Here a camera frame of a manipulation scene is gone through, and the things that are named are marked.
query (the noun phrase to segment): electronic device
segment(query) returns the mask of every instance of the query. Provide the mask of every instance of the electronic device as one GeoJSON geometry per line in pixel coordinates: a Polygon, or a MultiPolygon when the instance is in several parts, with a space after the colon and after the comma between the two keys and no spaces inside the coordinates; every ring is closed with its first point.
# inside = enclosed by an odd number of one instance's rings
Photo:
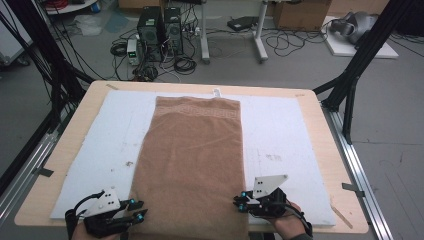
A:
{"type": "Polygon", "coordinates": [[[366,35],[377,21],[377,16],[366,12],[349,12],[345,17],[331,21],[330,31],[338,32],[352,44],[366,35]]]}
{"type": "Polygon", "coordinates": [[[146,46],[146,61],[147,62],[160,62],[163,60],[162,52],[166,49],[161,50],[159,45],[147,45],[146,46]]]}
{"type": "Polygon", "coordinates": [[[137,66],[141,62],[141,49],[138,46],[137,39],[129,39],[127,43],[127,56],[131,65],[137,66]]]}
{"type": "Polygon", "coordinates": [[[238,32],[258,24],[258,17],[241,17],[227,22],[227,26],[238,32]]]}
{"type": "Polygon", "coordinates": [[[156,6],[142,8],[137,31],[140,40],[146,42],[147,45],[162,44],[166,37],[161,8],[156,6]]]}
{"type": "Polygon", "coordinates": [[[175,55],[183,54],[183,35],[181,34],[181,10],[176,7],[168,7],[163,11],[168,51],[172,50],[175,55]]]}

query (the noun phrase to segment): wooden table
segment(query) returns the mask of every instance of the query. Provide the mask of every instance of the wooden table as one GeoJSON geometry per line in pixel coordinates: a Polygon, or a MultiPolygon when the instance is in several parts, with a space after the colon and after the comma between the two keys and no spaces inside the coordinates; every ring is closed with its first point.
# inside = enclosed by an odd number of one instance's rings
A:
{"type": "MultiPolygon", "coordinates": [[[[211,94],[219,87],[225,94],[296,98],[324,179],[331,206],[336,216],[336,226],[315,227],[315,232],[366,233],[368,224],[359,201],[352,191],[342,189],[342,183],[351,181],[332,137],[316,95],[311,90],[279,89],[238,86],[189,85],[166,83],[136,83],[96,81],[91,84],[72,120],[51,154],[45,168],[54,171],[51,177],[38,177],[15,217],[23,226],[65,226],[64,220],[50,219],[65,176],[75,159],[83,139],[97,116],[109,91],[157,91],[211,94]]],[[[270,232],[271,226],[251,225],[252,232],[270,232]]]]}

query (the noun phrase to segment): gray floor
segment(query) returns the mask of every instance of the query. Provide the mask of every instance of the gray floor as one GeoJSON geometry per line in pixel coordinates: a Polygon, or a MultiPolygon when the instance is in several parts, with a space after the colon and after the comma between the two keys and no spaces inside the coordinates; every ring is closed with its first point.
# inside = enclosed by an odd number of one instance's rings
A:
{"type": "MultiPolygon", "coordinates": [[[[83,10],[78,14],[91,13],[83,10]]],[[[113,75],[111,42],[136,26],[136,21],[124,18],[129,15],[122,15],[112,4],[109,10],[96,15],[101,17],[104,26],[101,35],[72,37],[75,49],[102,77],[113,75]]],[[[61,18],[69,22],[73,17],[68,14],[61,18]]],[[[227,29],[226,20],[209,20],[208,27],[227,29]]],[[[272,21],[268,19],[266,25],[272,26],[272,21]]],[[[424,45],[400,42],[424,53],[424,45]]],[[[424,102],[424,62],[421,56],[388,43],[400,56],[397,60],[375,59],[362,75],[356,94],[352,140],[393,237],[424,239],[420,231],[424,228],[421,204],[424,193],[419,187],[424,169],[424,108],[420,107],[424,102]]],[[[313,89],[337,77],[351,59],[333,57],[324,43],[307,43],[288,57],[276,56],[266,46],[269,60],[260,64],[250,35],[210,35],[209,45],[210,65],[200,61],[197,51],[196,71],[187,76],[179,75],[182,83],[313,89]]],[[[121,78],[131,78],[131,69],[124,60],[118,71],[121,78]]],[[[87,73],[96,77],[90,70],[87,73]]],[[[179,79],[164,74],[156,81],[177,83],[179,79]]],[[[50,105],[34,65],[11,66],[0,72],[0,101],[0,173],[3,173],[41,123],[50,105]]],[[[22,199],[1,226],[0,239],[66,238],[64,228],[16,226],[13,218],[21,202],[22,199]]],[[[370,231],[365,235],[317,234],[315,239],[374,238],[370,231]]]]}

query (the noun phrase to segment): black metal pole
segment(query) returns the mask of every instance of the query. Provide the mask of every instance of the black metal pole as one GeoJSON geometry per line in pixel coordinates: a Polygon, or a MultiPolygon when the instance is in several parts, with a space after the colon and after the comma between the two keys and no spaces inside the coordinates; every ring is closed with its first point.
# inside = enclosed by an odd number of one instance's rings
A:
{"type": "Polygon", "coordinates": [[[333,88],[328,98],[322,101],[322,106],[330,111],[338,111],[340,104],[348,97],[343,121],[343,135],[350,144],[352,143],[350,131],[358,80],[415,1],[420,0],[390,0],[371,31],[365,36],[362,45],[345,71],[336,79],[314,89],[316,94],[320,94],[333,88]]]}
{"type": "Polygon", "coordinates": [[[22,39],[19,32],[13,28],[13,25],[10,25],[3,12],[0,12],[0,21],[22,47],[28,51],[43,79],[51,84],[52,110],[0,177],[0,195],[8,188],[44,134],[49,130],[53,130],[60,123],[60,113],[65,104],[69,102],[77,103],[84,96],[85,90],[80,85],[77,77],[89,83],[93,81],[93,78],[77,70],[67,62],[31,0],[6,0],[6,2],[47,62],[47,64],[40,64],[40,58],[22,39]]]}

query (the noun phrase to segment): towel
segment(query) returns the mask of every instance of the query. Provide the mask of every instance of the towel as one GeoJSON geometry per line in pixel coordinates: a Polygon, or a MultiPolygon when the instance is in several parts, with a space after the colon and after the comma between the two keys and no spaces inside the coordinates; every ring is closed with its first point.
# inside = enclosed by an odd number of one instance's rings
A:
{"type": "Polygon", "coordinates": [[[130,239],[248,239],[240,102],[157,97],[131,196],[149,209],[130,239]]]}

